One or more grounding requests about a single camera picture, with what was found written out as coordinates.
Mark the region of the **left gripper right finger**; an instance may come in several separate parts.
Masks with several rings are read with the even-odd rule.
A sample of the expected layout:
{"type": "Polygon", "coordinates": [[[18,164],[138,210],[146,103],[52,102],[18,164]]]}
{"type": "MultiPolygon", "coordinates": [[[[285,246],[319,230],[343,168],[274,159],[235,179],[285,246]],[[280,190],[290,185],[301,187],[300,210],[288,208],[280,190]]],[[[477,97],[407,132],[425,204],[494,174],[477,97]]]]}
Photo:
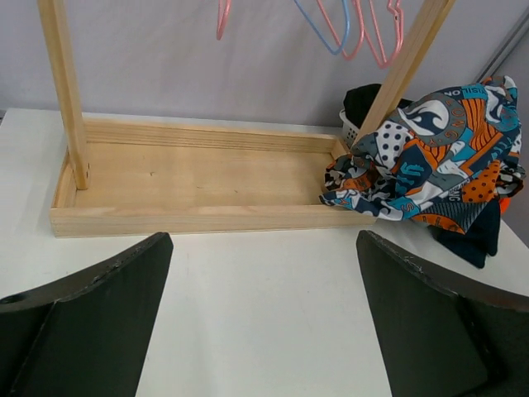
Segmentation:
{"type": "Polygon", "coordinates": [[[360,231],[356,250],[392,395],[528,394],[527,296],[371,231],[360,231]]]}

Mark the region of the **orange grey camouflage shorts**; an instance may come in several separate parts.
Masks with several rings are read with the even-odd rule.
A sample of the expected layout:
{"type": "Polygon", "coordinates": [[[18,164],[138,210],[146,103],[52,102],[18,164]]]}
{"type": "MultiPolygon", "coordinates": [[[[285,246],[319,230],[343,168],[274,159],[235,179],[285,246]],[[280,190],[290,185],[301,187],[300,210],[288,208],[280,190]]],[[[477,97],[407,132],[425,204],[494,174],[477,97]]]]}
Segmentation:
{"type": "Polygon", "coordinates": [[[352,155],[337,157],[324,173],[324,186],[328,191],[357,190],[365,192],[373,187],[369,168],[357,165],[352,155]]]}

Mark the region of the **navy blue shorts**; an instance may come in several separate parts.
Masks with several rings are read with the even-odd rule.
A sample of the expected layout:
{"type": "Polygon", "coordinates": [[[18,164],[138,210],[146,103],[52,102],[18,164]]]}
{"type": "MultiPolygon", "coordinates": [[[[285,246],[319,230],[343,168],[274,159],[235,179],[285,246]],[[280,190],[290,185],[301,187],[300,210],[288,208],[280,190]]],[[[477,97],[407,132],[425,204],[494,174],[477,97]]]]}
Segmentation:
{"type": "Polygon", "coordinates": [[[489,256],[498,253],[501,208],[498,199],[487,203],[466,234],[430,227],[431,235],[442,246],[477,269],[485,267],[489,256]]]}

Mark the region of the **black shorts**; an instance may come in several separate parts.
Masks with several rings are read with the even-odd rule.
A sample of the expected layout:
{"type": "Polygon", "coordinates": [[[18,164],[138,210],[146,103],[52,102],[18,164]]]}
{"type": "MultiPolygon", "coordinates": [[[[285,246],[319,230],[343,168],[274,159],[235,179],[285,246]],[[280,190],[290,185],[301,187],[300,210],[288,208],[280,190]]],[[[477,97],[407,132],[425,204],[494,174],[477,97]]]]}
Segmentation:
{"type": "Polygon", "coordinates": [[[357,129],[361,129],[381,84],[367,84],[350,89],[343,99],[345,121],[357,129]]]}

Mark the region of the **blue wire hanger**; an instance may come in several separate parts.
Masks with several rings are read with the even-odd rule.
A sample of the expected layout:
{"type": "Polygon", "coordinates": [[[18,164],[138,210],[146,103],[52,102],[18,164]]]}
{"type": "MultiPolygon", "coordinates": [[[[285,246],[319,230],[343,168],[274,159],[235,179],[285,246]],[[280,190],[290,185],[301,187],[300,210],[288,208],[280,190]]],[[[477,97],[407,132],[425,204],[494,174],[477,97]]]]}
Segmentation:
{"type": "Polygon", "coordinates": [[[314,31],[314,33],[317,35],[318,39],[324,45],[326,50],[331,55],[339,55],[345,49],[346,41],[349,38],[350,34],[351,21],[349,3],[346,0],[339,1],[342,16],[341,36],[338,35],[338,32],[336,31],[336,28],[333,25],[331,15],[326,9],[325,1],[315,1],[317,9],[322,16],[322,20],[326,24],[325,30],[321,29],[316,24],[314,19],[311,17],[311,14],[303,6],[303,1],[294,0],[293,3],[301,12],[303,18],[314,31]]]}

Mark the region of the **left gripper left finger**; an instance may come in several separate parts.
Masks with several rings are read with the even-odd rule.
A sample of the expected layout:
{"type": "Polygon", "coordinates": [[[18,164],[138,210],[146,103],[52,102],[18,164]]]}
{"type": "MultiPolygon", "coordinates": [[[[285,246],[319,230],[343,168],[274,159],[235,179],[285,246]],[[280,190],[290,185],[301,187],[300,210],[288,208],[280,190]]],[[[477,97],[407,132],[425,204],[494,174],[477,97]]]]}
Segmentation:
{"type": "Polygon", "coordinates": [[[169,273],[157,232],[59,280],[1,300],[3,396],[133,396],[169,273]]]}

